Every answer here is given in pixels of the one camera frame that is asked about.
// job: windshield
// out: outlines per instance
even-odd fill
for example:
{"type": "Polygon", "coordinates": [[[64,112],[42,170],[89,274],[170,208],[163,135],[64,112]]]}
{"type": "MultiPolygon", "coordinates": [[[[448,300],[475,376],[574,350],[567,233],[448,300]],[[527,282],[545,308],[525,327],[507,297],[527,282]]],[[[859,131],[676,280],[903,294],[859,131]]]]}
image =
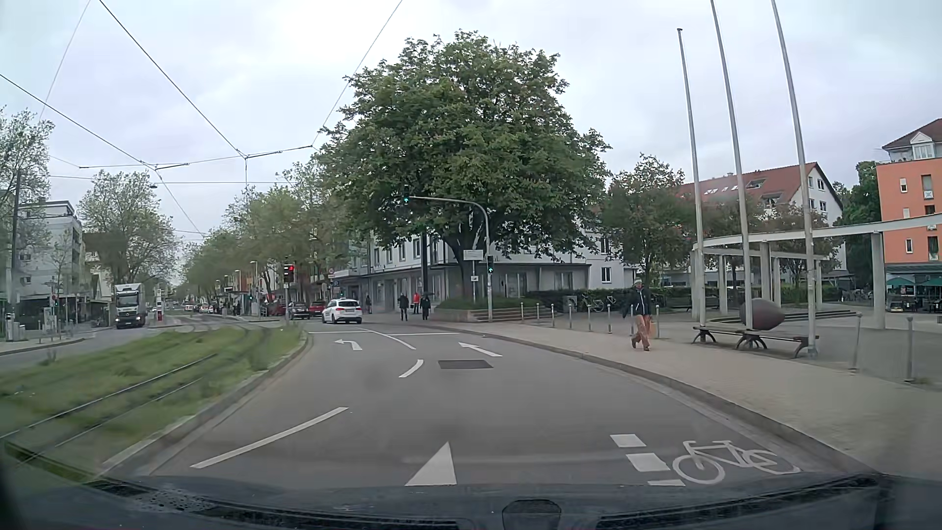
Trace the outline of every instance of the windshield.
{"type": "Polygon", "coordinates": [[[942,0],[0,1],[0,478],[347,530],[942,480],[940,27],[942,0]]]}

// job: orange building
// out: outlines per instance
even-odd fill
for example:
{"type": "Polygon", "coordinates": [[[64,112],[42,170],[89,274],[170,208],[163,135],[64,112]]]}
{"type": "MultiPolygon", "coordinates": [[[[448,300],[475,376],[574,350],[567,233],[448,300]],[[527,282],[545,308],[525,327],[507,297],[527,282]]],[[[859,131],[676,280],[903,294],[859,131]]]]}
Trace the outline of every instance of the orange building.
{"type": "MultiPolygon", "coordinates": [[[[942,211],[942,118],[883,146],[890,161],[877,165],[883,221],[942,211]]],[[[934,224],[884,233],[887,278],[915,284],[942,275],[934,224]]]]}

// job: white truck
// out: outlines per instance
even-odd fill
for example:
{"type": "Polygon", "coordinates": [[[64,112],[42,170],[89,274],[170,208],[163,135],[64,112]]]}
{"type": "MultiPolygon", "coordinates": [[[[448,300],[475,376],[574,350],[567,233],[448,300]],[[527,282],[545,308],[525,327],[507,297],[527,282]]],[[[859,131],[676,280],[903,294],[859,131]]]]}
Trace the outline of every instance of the white truck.
{"type": "Polygon", "coordinates": [[[118,284],[115,286],[115,327],[142,327],[147,323],[147,304],[143,286],[118,284]]]}

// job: green umbrella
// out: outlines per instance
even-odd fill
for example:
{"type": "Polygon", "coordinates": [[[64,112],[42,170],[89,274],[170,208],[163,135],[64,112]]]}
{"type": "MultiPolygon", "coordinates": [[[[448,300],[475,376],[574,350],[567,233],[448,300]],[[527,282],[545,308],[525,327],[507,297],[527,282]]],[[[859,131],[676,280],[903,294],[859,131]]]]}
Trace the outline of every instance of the green umbrella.
{"type": "Polygon", "coordinates": [[[912,280],[907,280],[906,278],[893,278],[886,282],[887,287],[901,287],[904,285],[916,285],[916,282],[912,280]]]}

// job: street sign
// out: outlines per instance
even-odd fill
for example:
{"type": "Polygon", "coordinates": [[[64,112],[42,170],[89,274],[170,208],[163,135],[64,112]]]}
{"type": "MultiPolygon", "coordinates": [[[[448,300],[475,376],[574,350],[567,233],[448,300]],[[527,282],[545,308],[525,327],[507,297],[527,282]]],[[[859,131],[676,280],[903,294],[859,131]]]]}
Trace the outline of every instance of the street sign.
{"type": "Polygon", "coordinates": [[[484,260],[483,250],[465,250],[464,251],[464,261],[483,261],[483,260],[484,260]]]}

